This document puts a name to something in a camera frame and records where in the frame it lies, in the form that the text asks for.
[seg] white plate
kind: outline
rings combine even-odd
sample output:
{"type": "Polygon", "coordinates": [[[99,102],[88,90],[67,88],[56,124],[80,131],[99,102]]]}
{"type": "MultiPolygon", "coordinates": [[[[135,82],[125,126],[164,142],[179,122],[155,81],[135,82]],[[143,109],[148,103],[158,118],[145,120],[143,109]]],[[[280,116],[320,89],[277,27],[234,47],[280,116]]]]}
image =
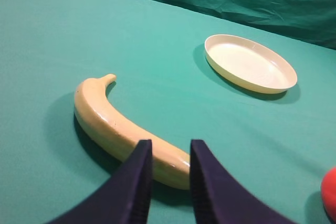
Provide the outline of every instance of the white plate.
{"type": "Polygon", "coordinates": [[[237,36],[218,34],[205,41],[206,59],[225,79],[245,89],[276,94],[293,87],[293,67],[269,48],[237,36]]]}

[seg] banana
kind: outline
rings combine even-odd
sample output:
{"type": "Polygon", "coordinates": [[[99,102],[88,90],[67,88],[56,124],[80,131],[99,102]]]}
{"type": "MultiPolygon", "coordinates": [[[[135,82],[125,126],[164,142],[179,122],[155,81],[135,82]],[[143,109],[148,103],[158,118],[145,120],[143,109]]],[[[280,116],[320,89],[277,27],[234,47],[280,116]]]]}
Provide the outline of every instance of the banana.
{"type": "Polygon", "coordinates": [[[114,74],[84,80],[75,92],[75,116],[84,131],[107,153],[120,161],[131,154],[139,140],[151,139],[153,177],[178,189],[189,189],[190,156],[144,130],[117,111],[106,97],[114,74]]]}

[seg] red object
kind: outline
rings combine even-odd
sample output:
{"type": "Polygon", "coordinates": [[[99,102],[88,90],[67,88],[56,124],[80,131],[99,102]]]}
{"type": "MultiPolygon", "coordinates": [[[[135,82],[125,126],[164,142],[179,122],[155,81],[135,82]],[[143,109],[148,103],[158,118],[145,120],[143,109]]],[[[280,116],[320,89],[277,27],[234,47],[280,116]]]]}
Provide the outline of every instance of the red object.
{"type": "Polygon", "coordinates": [[[328,171],[321,184],[321,194],[330,218],[336,222],[336,167],[328,171]]]}

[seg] plate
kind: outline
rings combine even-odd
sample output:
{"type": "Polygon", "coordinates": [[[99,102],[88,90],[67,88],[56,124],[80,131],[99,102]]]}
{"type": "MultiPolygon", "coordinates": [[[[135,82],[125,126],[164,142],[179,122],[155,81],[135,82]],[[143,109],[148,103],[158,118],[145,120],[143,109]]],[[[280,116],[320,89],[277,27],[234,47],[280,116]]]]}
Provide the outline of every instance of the plate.
{"type": "Polygon", "coordinates": [[[230,82],[259,93],[282,93],[298,81],[294,68],[271,49],[252,40],[217,34],[205,40],[210,66],[230,82]]]}

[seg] plate rim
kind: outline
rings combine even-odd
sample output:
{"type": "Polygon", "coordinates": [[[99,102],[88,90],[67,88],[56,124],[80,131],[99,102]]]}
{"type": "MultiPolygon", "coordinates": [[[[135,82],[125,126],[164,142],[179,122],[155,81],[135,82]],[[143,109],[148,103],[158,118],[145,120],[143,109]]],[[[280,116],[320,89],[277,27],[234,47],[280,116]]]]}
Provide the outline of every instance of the plate rim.
{"type": "Polygon", "coordinates": [[[240,84],[237,84],[236,82],[228,79],[226,76],[223,76],[223,74],[219,73],[216,68],[214,66],[212,66],[211,62],[209,61],[208,58],[211,58],[211,60],[217,64],[217,67],[221,68],[222,70],[224,70],[225,72],[229,73],[230,75],[234,76],[236,79],[239,79],[243,82],[245,82],[246,84],[248,85],[253,85],[253,86],[256,86],[256,87],[259,87],[260,89],[262,89],[263,91],[257,91],[257,92],[260,92],[260,93],[281,93],[281,92],[284,92],[292,87],[294,87],[297,82],[298,82],[298,76],[297,76],[297,73],[294,69],[294,67],[285,59],[283,58],[280,54],[278,54],[277,52],[275,52],[274,50],[270,49],[269,47],[266,47],[265,45],[261,44],[261,43],[258,43],[254,40],[251,40],[251,39],[247,39],[247,38],[244,38],[244,37],[240,37],[240,36],[236,36],[236,35],[230,35],[230,34],[213,34],[209,37],[207,37],[204,41],[204,49],[206,51],[206,58],[207,58],[207,62],[209,63],[209,65],[219,74],[221,75],[223,78],[229,80],[230,82],[233,82],[234,84],[238,85],[238,86],[241,86],[245,89],[249,89],[249,90],[253,90],[255,91],[254,89],[251,89],[249,87],[246,87],[246,85],[240,85],[240,84]],[[293,83],[289,83],[289,85],[283,87],[283,88],[274,88],[274,87],[270,87],[270,86],[264,86],[264,85],[260,85],[260,84],[257,84],[255,82],[251,82],[251,81],[248,81],[240,76],[237,76],[235,74],[233,74],[232,72],[228,71],[226,68],[223,68],[222,66],[220,66],[214,59],[213,57],[210,55],[210,53],[208,52],[208,47],[207,47],[207,42],[212,39],[213,37],[218,37],[218,36],[223,36],[223,37],[234,37],[234,38],[238,38],[239,40],[244,40],[244,41],[249,41],[249,42],[252,42],[254,44],[257,44],[258,46],[261,46],[263,47],[264,49],[266,50],[269,50],[270,52],[272,52],[274,55],[276,55],[277,58],[279,58],[280,60],[282,60],[290,69],[291,71],[293,72],[293,76],[294,76],[294,80],[293,80],[293,83]]]}

